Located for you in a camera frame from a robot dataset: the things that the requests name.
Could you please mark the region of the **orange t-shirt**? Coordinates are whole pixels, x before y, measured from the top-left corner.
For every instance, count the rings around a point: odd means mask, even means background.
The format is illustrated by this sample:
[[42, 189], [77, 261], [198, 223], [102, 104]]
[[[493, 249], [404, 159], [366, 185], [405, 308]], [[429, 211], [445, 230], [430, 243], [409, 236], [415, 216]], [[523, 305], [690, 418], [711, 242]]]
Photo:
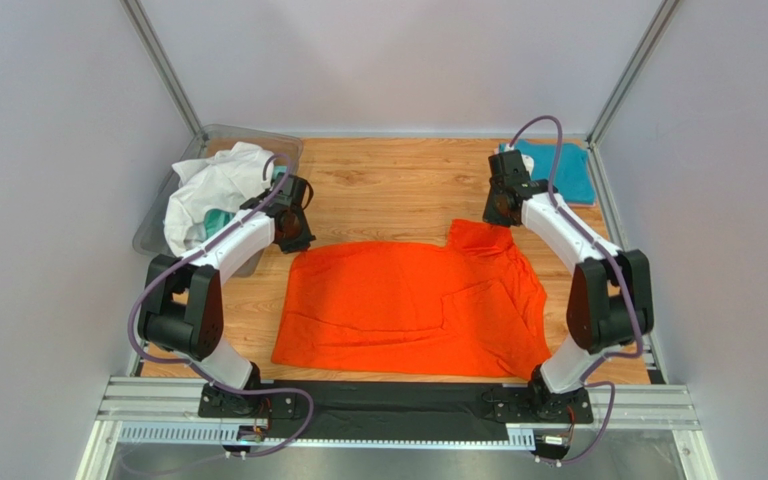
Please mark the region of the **orange t-shirt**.
[[326, 370], [527, 378], [551, 354], [546, 300], [500, 226], [455, 220], [442, 246], [329, 245], [293, 261], [271, 359]]

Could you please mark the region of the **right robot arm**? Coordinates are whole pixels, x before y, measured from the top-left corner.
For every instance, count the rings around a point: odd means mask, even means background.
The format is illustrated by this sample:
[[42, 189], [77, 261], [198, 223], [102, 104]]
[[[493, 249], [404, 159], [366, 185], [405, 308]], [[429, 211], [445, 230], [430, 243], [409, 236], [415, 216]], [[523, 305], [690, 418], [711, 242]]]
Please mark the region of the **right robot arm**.
[[544, 395], [567, 394], [604, 362], [640, 357], [654, 323], [647, 256], [623, 250], [588, 226], [550, 181], [531, 177], [519, 150], [500, 148], [488, 163], [484, 221], [529, 229], [572, 275], [568, 335], [533, 373], [532, 384]]

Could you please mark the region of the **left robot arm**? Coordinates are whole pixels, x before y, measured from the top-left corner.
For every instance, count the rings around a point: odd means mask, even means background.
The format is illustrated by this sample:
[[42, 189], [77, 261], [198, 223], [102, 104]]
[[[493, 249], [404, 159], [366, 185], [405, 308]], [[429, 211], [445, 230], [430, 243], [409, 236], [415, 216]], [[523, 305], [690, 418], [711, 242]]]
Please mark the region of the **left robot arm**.
[[224, 336], [223, 286], [256, 254], [276, 245], [284, 254], [307, 250], [315, 237], [306, 218], [310, 183], [282, 173], [271, 189], [244, 202], [227, 225], [180, 257], [158, 255], [128, 318], [138, 355], [158, 362], [146, 347], [168, 352], [209, 384], [232, 394], [259, 390], [260, 372]]

